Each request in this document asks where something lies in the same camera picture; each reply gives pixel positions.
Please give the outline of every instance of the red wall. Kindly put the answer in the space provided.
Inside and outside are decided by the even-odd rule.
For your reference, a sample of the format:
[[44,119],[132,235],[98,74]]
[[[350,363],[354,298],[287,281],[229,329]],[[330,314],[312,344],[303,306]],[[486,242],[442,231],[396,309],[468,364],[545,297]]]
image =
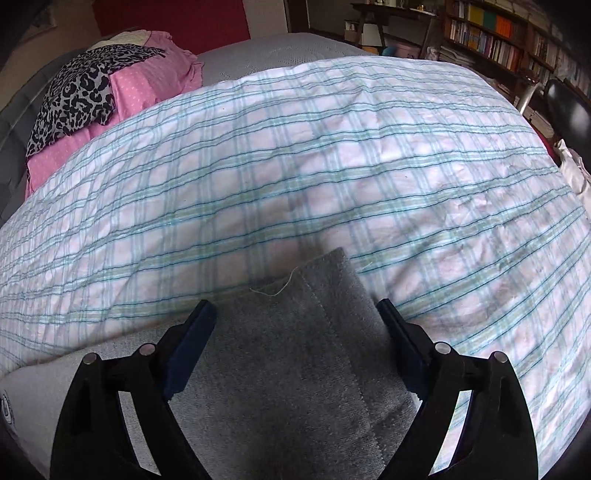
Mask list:
[[250,38],[242,0],[96,0],[93,9],[101,35],[162,30],[194,54]]

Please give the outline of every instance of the blue striped pattern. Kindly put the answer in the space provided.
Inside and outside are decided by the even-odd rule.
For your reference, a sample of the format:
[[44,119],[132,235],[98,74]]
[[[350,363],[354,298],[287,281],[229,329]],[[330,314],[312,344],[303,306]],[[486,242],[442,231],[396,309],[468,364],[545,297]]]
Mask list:
[[591,404],[590,227],[533,130],[467,70],[352,57],[257,73],[115,126],[2,228],[0,376],[343,246],[433,339],[509,355],[542,474]]

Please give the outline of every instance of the bookshelf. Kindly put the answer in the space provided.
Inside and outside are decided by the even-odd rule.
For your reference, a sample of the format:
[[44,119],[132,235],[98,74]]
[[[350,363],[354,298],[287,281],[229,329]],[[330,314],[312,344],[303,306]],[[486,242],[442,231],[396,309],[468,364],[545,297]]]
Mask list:
[[514,92],[517,71],[530,61],[526,48],[527,20],[476,0],[446,0],[443,16],[447,42],[476,56],[476,70],[496,78]]
[[475,58],[474,68],[512,93],[517,71],[530,69],[545,85],[558,76],[591,106],[591,80],[558,29],[539,12],[508,0],[445,0],[444,38]]

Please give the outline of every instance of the metal rivet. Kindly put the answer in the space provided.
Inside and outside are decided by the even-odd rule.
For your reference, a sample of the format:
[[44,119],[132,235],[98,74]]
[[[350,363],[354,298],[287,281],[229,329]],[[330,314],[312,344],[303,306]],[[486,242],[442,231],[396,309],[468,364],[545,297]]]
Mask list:
[[494,355],[495,359],[502,364],[509,360],[509,357],[507,357],[503,352],[495,352]]
[[94,361],[96,360],[96,353],[87,353],[83,358],[82,361],[86,364],[86,365],[90,365],[92,363],[94,363]]
[[139,354],[143,356],[152,355],[156,351],[156,346],[153,343],[145,343],[139,347]]
[[437,342],[435,344],[435,350],[442,355],[447,355],[452,351],[452,347],[450,347],[446,342]]

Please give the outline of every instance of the leopard print fabric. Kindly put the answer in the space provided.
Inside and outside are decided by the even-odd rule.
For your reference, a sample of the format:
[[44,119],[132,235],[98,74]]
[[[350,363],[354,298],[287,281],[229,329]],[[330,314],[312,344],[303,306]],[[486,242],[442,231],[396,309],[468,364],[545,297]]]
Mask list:
[[27,144],[27,158],[94,121],[106,125],[115,111],[109,75],[156,55],[164,57],[164,50],[132,44],[107,45],[66,63],[43,97]]

